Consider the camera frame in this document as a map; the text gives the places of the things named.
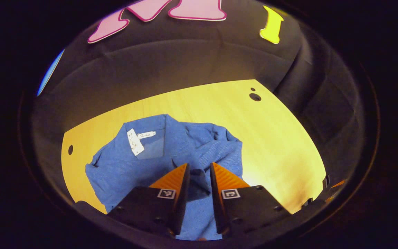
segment wooden table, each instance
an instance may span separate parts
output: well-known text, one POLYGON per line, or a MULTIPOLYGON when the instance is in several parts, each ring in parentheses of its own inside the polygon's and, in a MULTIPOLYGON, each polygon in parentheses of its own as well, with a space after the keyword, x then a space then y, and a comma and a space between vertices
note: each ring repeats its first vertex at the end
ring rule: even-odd
POLYGON ((243 143, 243 179, 250 186, 263 185, 292 214, 322 191, 325 167, 303 126, 258 81, 241 80, 152 96, 103 113, 66 132, 62 172, 75 202, 85 201, 106 213, 85 175, 85 164, 116 136, 123 123, 159 114, 169 114, 182 122, 226 127, 243 143), (251 99, 250 93, 258 94, 261 101, 251 99))

